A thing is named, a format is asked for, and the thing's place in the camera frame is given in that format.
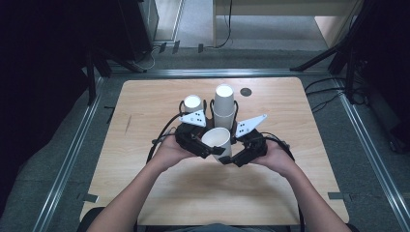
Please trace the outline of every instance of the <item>small black dot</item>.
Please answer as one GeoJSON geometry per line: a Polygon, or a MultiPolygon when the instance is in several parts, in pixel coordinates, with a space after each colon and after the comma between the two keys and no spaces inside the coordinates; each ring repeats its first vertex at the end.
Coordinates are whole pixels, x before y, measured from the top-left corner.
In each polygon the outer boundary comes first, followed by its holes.
{"type": "Polygon", "coordinates": [[[249,97],[252,94],[252,91],[250,88],[243,88],[241,89],[241,95],[244,97],[249,97]]]}

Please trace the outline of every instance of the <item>black stand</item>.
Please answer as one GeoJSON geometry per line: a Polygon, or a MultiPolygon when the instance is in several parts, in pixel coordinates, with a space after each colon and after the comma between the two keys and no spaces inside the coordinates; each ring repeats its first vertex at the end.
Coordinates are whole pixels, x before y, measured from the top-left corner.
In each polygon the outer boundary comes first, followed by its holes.
{"type": "Polygon", "coordinates": [[[311,66],[335,54],[332,63],[328,67],[328,71],[330,74],[339,74],[343,67],[347,64],[345,95],[347,99],[353,103],[353,80],[357,60],[356,48],[358,46],[358,42],[360,41],[362,35],[361,33],[364,32],[364,27],[368,21],[368,16],[373,11],[376,3],[377,1],[365,0],[361,12],[353,23],[352,28],[340,43],[312,58],[303,65],[290,68],[290,71],[303,72],[311,66]]]}
{"type": "Polygon", "coordinates": [[[99,71],[101,76],[104,77],[111,77],[112,70],[109,67],[106,59],[113,60],[115,63],[121,65],[122,67],[126,68],[127,70],[134,72],[134,73],[145,73],[145,70],[142,70],[132,64],[128,63],[127,61],[116,57],[115,55],[109,53],[108,51],[95,48],[95,47],[88,47],[87,48],[87,76],[89,80],[89,88],[88,88],[88,105],[94,101],[97,96],[96,92],[96,79],[94,74],[94,67],[99,71]]]}

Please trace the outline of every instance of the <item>wooden table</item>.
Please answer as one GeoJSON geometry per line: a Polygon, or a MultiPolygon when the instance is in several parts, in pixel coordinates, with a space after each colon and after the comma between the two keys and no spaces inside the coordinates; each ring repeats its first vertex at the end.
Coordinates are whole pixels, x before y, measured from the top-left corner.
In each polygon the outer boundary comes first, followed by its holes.
{"type": "MultiPolygon", "coordinates": [[[[217,45],[217,16],[229,15],[229,0],[213,0],[214,46],[217,45]]],[[[312,15],[328,47],[343,36],[362,0],[235,0],[232,15],[312,15]]]]}
{"type": "MultiPolygon", "coordinates": [[[[348,221],[319,131],[301,81],[296,77],[236,79],[131,80],[124,84],[89,189],[97,203],[85,202],[81,217],[94,207],[106,206],[144,166],[152,139],[178,113],[186,96],[208,103],[219,84],[235,90],[237,121],[268,114],[257,128],[290,144],[296,162],[322,197],[348,221]],[[240,94],[250,88],[251,96],[240,94]]],[[[233,146],[233,154],[243,146],[233,146]]],[[[185,159],[168,169],[155,183],[138,222],[145,225],[298,224],[295,196],[286,180],[263,166],[221,165],[210,156],[185,159]]]]}

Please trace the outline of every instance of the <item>metal frame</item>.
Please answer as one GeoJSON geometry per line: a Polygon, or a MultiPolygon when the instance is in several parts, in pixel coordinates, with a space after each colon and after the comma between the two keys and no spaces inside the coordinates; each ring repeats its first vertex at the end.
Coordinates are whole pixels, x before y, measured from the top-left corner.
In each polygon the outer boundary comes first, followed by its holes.
{"type": "Polygon", "coordinates": [[[44,203],[42,211],[40,212],[39,217],[37,218],[36,224],[33,231],[46,231],[49,226],[52,216],[54,215],[55,209],[57,208],[58,202],[63,194],[66,183],[69,180],[69,177],[73,171],[73,166],[77,158],[78,152],[81,149],[82,142],[84,141],[85,135],[87,134],[88,128],[90,127],[91,121],[93,120],[94,113],[97,110],[101,99],[101,89],[103,88],[103,78],[100,77],[97,82],[97,97],[87,107],[85,114],[81,120],[81,123],[78,127],[78,130],[74,136],[72,145],[63,164],[61,165],[60,171],[47,195],[47,199],[44,203]]]}
{"type": "MultiPolygon", "coordinates": [[[[343,83],[340,80],[335,81],[336,87],[343,87],[343,83]]],[[[399,192],[395,181],[390,175],[386,165],[382,161],[380,154],[377,152],[370,135],[368,134],[364,123],[356,110],[356,106],[352,105],[350,101],[344,96],[340,96],[340,100],[349,116],[350,121],[358,135],[367,155],[368,161],[373,168],[374,173],[382,189],[384,190],[386,197],[392,206],[393,212],[397,217],[398,223],[403,231],[410,231],[410,211],[404,201],[402,194],[399,192]]]]}
{"type": "MultiPolygon", "coordinates": [[[[234,78],[234,77],[275,77],[275,76],[306,76],[306,75],[329,75],[325,69],[314,70],[310,69],[305,72],[291,72],[288,69],[224,69],[224,70],[158,70],[147,73],[124,73],[131,79],[169,79],[169,78],[234,78]]],[[[336,87],[343,87],[341,81],[335,81],[336,87]]],[[[103,79],[100,77],[97,83],[98,95],[93,104],[89,105],[78,131],[73,139],[73,143],[66,155],[66,158],[61,166],[54,184],[48,193],[47,199],[44,203],[43,209],[37,219],[36,225],[33,231],[46,231],[58,202],[61,198],[65,185],[73,170],[73,165],[76,160],[76,156],[84,140],[85,134],[88,131],[90,123],[94,117],[94,113],[101,98],[101,89],[103,87],[103,79]]],[[[384,165],[380,155],[378,154],[371,137],[366,131],[366,128],[360,118],[355,105],[350,104],[345,96],[340,96],[340,100],[349,116],[352,125],[361,140],[364,149],[366,151],[367,158],[375,172],[377,179],[380,182],[382,189],[392,206],[392,209],[397,217],[403,231],[410,231],[410,213],[408,206],[406,205],[403,196],[398,191],[395,182],[384,165]]]]}

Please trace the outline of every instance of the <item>white paper cup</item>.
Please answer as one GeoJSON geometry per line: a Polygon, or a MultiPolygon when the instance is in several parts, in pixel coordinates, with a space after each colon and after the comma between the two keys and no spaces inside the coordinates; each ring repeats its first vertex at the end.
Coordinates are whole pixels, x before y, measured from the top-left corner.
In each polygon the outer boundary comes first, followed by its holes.
{"type": "Polygon", "coordinates": [[[208,130],[202,136],[201,141],[210,147],[221,147],[225,149],[222,155],[213,155],[217,161],[219,161],[219,158],[222,157],[232,157],[229,130],[225,128],[214,128],[208,130]]]}
{"type": "Polygon", "coordinates": [[[233,110],[233,88],[227,84],[219,85],[215,93],[214,112],[220,116],[228,116],[233,110]]]}
{"type": "Polygon", "coordinates": [[[201,98],[197,95],[189,95],[184,99],[185,112],[193,113],[202,109],[201,98]]]}
{"type": "Polygon", "coordinates": [[[214,111],[214,128],[225,128],[231,130],[233,126],[233,119],[235,118],[235,109],[228,116],[220,116],[214,111]]]}

